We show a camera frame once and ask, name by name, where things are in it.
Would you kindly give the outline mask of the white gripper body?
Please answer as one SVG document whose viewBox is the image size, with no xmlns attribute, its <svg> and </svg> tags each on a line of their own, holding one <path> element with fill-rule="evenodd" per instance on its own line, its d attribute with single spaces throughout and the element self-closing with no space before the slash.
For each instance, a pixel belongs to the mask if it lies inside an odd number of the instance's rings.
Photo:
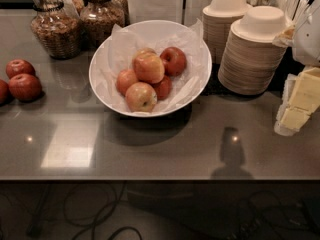
<svg viewBox="0 0 320 240">
<path fill-rule="evenodd" d="M 303 65 L 320 66 L 320 0 L 314 0 L 297 21 L 292 53 Z"/>
</svg>

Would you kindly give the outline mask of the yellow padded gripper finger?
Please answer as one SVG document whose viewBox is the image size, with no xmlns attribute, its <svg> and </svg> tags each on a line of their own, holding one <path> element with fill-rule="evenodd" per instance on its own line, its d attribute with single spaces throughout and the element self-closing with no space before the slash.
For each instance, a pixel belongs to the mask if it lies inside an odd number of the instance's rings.
<svg viewBox="0 0 320 240">
<path fill-rule="evenodd" d="M 295 28 L 290 26 L 278 34 L 272 41 L 272 44 L 277 47 L 291 47 L 293 45 L 293 34 Z"/>
<path fill-rule="evenodd" d="M 289 74 L 283 89 L 274 131 L 293 136 L 320 107 L 320 68 L 306 66 L 298 75 Z"/>
</svg>

